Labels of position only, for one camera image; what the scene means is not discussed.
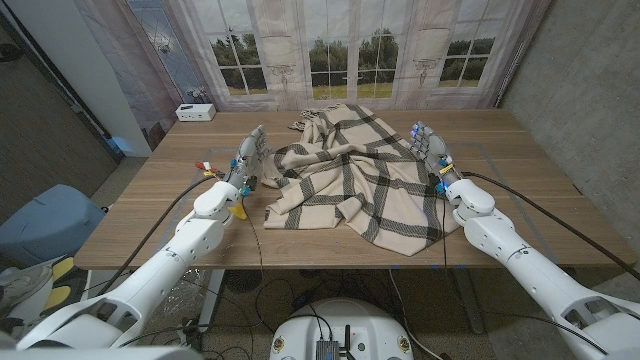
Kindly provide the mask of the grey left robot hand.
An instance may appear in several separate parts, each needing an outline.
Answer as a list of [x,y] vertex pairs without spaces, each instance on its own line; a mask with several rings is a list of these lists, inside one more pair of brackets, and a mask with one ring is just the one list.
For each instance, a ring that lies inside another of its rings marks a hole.
[[262,162],[269,153],[266,132],[259,125],[241,142],[224,181],[236,187],[242,196],[254,191]]

